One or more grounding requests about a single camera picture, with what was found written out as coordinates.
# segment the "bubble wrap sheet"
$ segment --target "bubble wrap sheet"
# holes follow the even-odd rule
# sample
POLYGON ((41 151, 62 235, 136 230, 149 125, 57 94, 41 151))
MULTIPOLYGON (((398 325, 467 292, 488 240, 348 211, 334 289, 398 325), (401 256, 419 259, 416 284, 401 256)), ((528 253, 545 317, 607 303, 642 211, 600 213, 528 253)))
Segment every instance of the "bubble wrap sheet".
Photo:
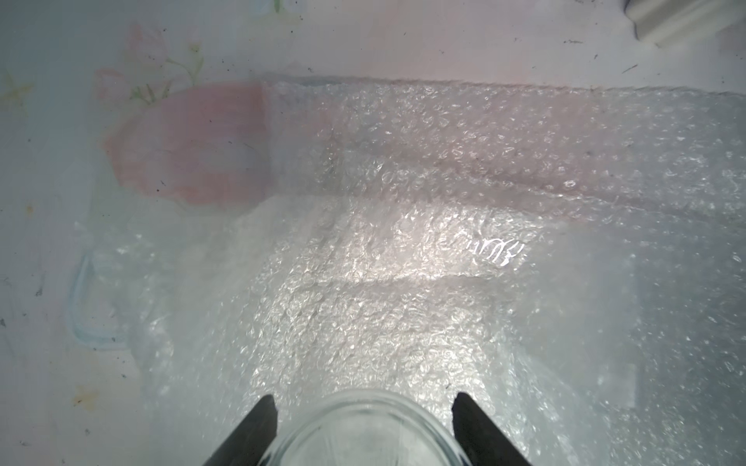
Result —
POLYGON ((94 255, 158 464, 200 464, 262 394, 284 423, 352 387, 447 426, 467 391, 535 466, 746 462, 744 96, 265 94, 276 195, 160 203, 94 255))

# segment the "pink cloth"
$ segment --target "pink cloth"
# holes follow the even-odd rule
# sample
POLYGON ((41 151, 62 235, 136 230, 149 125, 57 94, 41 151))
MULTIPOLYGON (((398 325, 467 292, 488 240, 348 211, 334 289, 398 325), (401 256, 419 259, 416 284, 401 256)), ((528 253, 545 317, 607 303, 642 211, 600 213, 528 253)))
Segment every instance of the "pink cloth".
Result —
POLYGON ((104 142, 116 178, 189 204, 256 203, 272 184, 259 84, 211 84, 146 107, 104 142))

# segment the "pink object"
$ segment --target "pink object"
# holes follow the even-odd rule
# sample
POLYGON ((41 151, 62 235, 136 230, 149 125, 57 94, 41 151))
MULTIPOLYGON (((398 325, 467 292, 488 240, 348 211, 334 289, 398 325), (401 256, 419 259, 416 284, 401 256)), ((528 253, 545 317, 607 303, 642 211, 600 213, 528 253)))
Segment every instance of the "pink object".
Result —
POLYGON ((119 184, 189 204, 256 203, 272 174, 259 84, 211 84, 146 107, 104 142, 119 184))
POLYGON ((130 98, 130 84, 125 76, 111 68, 97 69, 93 73, 93 89, 98 100, 116 104, 130 98))
POLYGON ((130 25, 127 47, 140 62, 163 65, 169 57, 166 41, 159 29, 144 28, 138 22, 130 25))

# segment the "white surface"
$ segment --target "white surface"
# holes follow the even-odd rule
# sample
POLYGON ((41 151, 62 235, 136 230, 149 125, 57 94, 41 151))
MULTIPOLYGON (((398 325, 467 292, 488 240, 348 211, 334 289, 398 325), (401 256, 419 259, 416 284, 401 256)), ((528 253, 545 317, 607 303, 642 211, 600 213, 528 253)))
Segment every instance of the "white surface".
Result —
MULTIPOLYGON (((658 49, 635 39, 622 0, 301 0, 289 5, 298 13, 259 19, 251 18, 256 3, 0 6, 0 72, 34 85, 23 107, 0 102, 2 464, 124 465, 147 456, 127 353, 79 348, 63 324, 79 260, 73 225, 87 214, 92 186, 81 156, 96 153, 98 138, 91 77, 121 60, 133 20, 162 25, 168 40, 197 24, 205 78, 216 81, 275 71, 746 92, 742 26, 658 49), (81 394, 91 401, 76 403, 81 394)), ((0 95, 9 92, 0 81, 0 95)))

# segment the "floral pattern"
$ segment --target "floral pattern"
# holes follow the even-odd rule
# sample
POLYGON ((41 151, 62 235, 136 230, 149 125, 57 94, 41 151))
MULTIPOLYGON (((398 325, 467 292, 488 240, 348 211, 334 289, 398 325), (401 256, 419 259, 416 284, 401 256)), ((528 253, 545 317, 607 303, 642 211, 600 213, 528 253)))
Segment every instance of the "floral pattern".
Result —
MULTIPOLYGON (((196 28, 189 30, 186 39, 188 47, 187 61, 176 61, 170 56, 169 48, 158 28, 147 28, 138 22, 130 25, 127 35, 127 50, 138 63, 147 68, 156 68, 163 75, 164 68, 173 67, 186 73, 189 85, 198 82, 198 76, 204 65, 201 53, 201 40, 196 28)), ((125 75, 112 68, 98 69, 93 73, 93 88, 95 97, 105 104, 122 104, 128 100, 151 105, 168 98, 175 83, 182 81, 180 77, 157 78, 150 82, 131 84, 125 75)))
POLYGON ((119 184, 141 195, 254 204, 272 187, 263 101, 258 83, 190 87, 130 117, 103 149, 119 184))
POLYGON ((130 53, 141 63, 160 66, 169 58, 161 32, 155 28, 144 28, 138 22, 130 25, 127 45, 130 53))
POLYGON ((116 104, 130 98, 130 84, 125 76, 115 69, 98 69, 93 73, 93 77, 95 96, 98 100, 116 104))

